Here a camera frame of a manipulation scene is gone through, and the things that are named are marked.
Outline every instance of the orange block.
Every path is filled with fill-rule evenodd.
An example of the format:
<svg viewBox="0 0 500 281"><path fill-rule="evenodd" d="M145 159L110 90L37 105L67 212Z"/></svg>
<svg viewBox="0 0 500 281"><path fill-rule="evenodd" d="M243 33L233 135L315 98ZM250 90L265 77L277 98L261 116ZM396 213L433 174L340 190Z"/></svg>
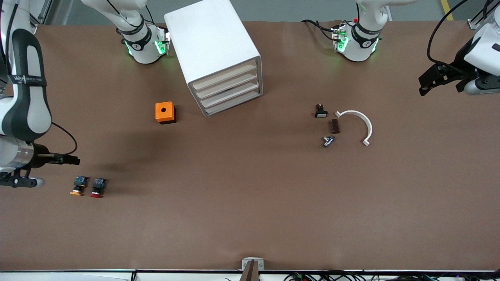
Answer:
<svg viewBox="0 0 500 281"><path fill-rule="evenodd" d="M158 102L154 112L156 113L156 121L162 125L177 122L176 107L171 101Z"/></svg>

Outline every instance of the yellow line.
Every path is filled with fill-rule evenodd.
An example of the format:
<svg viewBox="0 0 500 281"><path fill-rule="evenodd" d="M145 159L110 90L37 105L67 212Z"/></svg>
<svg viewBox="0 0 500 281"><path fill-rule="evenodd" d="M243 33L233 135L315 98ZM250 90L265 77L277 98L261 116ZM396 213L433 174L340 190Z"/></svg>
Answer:
<svg viewBox="0 0 500 281"><path fill-rule="evenodd" d="M450 5L448 4L448 0L441 0L441 5L445 14L450 11ZM446 19L448 19L448 21L453 21L453 15L449 14L448 17L446 17Z"/></svg>

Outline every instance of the table surface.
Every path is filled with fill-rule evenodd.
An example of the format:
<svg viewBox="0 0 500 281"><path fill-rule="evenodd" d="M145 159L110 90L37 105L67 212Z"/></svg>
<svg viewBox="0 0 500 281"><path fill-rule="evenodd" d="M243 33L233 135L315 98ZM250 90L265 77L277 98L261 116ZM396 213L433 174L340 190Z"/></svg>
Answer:
<svg viewBox="0 0 500 281"><path fill-rule="evenodd" d="M500 262L500 95L421 97L436 22L389 22L354 63L305 23L246 22L264 96L204 117L175 58L141 65L111 26L40 26L53 120L79 166L0 188L0 269L474 269ZM435 58L472 36L445 22ZM159 125L155 103L178 122ZM330 112L315 119L315 104ZM329 148L328 120L340 118ZM38 141L64 153L53 128ZM102 199L76 175L109 179Z"/></svg>

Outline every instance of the green led light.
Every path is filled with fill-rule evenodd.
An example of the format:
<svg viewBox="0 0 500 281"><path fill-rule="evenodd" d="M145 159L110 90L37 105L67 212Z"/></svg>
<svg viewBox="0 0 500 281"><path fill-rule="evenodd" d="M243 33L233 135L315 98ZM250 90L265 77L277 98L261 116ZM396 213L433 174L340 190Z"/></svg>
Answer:
<svg viewBox="0 0 500 281"><path fill-rule="evenodd" d="M375 41L375 43L373 43L373 49L371 49L371 52L375 52L375 49L377 48L377 43L379 42L379 39L377 38L377 40Z"/></svg>
<svg viewBox="0 0 500 281"><path fill-rule="evenodd" d="M165 54L165 47L163 46L164 44L162 42L154 41L154 44L156 45L156 48L158 49L158 53L160 55Z"/></svg>
<svg viewBox="0 0 500 281"><path fill-rule="evenodd" d="M344 40L342 40L340 43L338 43L338 51L343 53L344 50L346 49L347 43L349 42L349 37L344 37Z"/></svg>
<svg viewBox="0 0 500 281"><path fill-rule="evenodd" d="M125 46L126 46L126 48L128 49L128 53L129 53L131 56L133 56L132 51L130 50L129 43L127 43L127 41L125 41Z"/></svg>

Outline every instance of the white box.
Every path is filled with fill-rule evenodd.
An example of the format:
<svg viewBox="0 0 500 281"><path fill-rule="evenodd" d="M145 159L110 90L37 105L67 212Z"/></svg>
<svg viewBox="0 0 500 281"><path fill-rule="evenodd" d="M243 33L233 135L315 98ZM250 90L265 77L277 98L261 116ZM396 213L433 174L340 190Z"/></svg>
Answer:
<svg viewBox="0 0 500 281"><path fill-rule="evenodd" d="M229 0L165 14L187 86L205 116L263 95L261 55Z"/></svg>

